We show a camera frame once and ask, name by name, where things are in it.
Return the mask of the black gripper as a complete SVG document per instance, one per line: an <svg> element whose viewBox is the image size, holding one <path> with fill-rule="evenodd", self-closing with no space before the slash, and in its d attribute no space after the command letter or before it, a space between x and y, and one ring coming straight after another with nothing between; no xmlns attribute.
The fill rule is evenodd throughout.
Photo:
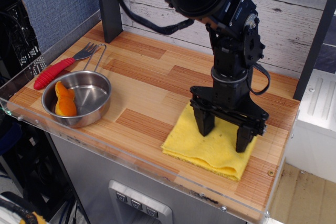
<svg viewBox="0 0 336 224"><path fill-rule="evenodd" d="M266 131L269 114L258 106L250 93L265 93L268 83L261 91L251 88L253 72L244 71L236 77L211 71L212 87L192 86L191 106L198 130L202 136L208 135L215 126L215 117L239 126L237 130L236 152L243 153L256 135Z"/></svg>

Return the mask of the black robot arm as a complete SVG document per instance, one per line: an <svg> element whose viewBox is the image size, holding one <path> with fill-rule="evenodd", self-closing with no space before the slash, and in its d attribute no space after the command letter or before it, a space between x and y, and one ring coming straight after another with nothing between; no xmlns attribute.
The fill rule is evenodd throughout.
<svg viewBox="0 0 336 224"><path fill-rule="evenodd" d="M211 87L193 86L191 106L199 132L206 136L220 118L238 126L236 151L242 153L266 131L268 113L255 104L253 71L267 71L258 61L264 44L252 0L166 0L181 15L206 26L214 54Z"/></svg>

